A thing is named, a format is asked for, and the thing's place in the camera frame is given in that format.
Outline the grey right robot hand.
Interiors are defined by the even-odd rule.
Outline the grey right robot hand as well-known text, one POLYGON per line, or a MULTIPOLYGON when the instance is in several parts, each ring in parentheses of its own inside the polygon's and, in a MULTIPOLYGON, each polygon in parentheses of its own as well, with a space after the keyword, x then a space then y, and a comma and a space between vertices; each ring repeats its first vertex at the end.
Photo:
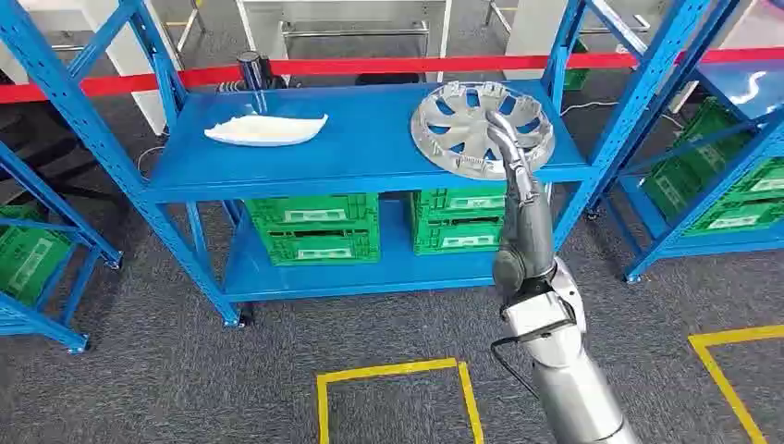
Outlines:
POLYGON ((533 175, 515 128, 497 111, 486 113, 487 135, 506 172, 505 215, 493 262, 496 290, 506 300, 541 290, 555 274, 552 216, 543 185, 533 175))

